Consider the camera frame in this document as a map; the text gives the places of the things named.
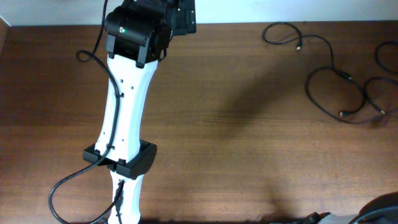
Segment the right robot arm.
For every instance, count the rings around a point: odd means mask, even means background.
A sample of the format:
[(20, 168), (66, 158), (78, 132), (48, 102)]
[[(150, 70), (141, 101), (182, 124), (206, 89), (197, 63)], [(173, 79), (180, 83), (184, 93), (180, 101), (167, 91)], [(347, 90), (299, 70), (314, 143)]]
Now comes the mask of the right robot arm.
[(338, 216), (314, 212), (294, 224), (397, 224), (397, 192), (379, 196), (367, 203), (357, 215)]

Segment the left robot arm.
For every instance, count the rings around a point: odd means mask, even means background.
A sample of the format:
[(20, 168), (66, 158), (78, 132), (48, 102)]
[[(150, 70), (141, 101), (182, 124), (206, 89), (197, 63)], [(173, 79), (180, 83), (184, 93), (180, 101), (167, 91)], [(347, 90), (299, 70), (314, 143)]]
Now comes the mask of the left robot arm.
[(113, 182), (107, 223), (139, 223), (144, 174), (157, 146), (140, 139), (147, 90), (173, 37), (197, 30), (194, 0), (124, 1), (103, 20), (109, 77), (101, 134), (83, 158), (106, 166)]

